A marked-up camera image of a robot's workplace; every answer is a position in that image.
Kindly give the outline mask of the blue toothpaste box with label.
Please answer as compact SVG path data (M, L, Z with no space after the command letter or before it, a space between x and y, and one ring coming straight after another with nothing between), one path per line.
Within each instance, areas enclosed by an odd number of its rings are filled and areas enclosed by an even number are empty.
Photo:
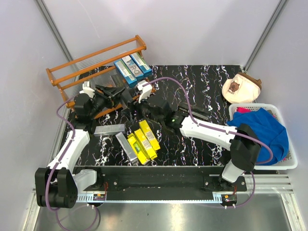
M137 79L134 77L134 75L128 69L128 67L125 65L122 59L116 60L114 62L114 65L116 66L118 71L121 73L121 75L124 77L124 79L126 80L130 88L133 88L137 85Z

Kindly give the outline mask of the blue toothpaste box plain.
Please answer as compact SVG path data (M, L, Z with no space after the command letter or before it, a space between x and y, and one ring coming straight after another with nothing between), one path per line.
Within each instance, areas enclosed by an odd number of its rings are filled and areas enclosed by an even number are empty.
M137 80L144 79L144 73L140 70L139 66L135 63L135 61L129 55L121 59Z

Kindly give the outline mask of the silver black toothpaste box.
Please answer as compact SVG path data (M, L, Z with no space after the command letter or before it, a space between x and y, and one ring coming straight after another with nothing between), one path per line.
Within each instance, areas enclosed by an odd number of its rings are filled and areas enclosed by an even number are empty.
M126 87L126 84L121 76L111 75L111 79L114 82L115 87Z

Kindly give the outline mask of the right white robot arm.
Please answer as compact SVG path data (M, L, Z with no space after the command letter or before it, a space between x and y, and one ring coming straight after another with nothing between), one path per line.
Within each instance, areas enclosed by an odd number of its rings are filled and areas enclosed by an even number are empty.
M231 190L243 173L255 168L261 145L247 124L228 127L197 119L190 108L187 111L173 111L166 100L150 95L149 86L145 81L138 84L141 90L138 100L131 97L128 89L120 94L120 101L124 104L124 113L128 118L147 118L171 134L197 138L228 150L230 159L218 179L222 190Z

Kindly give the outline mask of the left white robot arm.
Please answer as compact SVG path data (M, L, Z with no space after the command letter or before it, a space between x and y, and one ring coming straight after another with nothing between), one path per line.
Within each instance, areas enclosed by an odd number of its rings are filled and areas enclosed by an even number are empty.
M71 121L60 117L71 128L68 138L56 157L35 172L38 206L50 211L72 208L79 192L88 187L95 191L103 187L104 179L95 170L82 170L75 175L73 170L96 131L95 117L105 108L118 106L129 96L126 87L96 85L91 88L90 83L86 82L82 91L70 99L74 103L75 117Z

